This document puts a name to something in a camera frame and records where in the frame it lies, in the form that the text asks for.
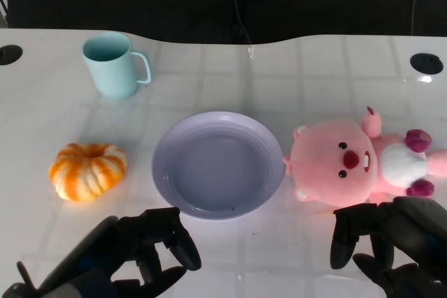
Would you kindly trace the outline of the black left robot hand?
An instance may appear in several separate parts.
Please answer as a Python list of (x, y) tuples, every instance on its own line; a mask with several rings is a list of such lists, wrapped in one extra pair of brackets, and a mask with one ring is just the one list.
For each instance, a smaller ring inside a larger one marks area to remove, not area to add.
[(81, 297), (158, 297), (202, 262), (177, 207), (101, 221), (45, 278), (44, 295), (71, 284)]

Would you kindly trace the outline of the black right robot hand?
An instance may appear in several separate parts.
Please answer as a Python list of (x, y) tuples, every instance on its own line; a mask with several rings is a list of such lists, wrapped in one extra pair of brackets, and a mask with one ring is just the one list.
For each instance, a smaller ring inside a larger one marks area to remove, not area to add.
[(446, 296), (446, 209), (439, 203), (396, 197), (334, 215), (332, 269), (354, 261), (387, 297)]

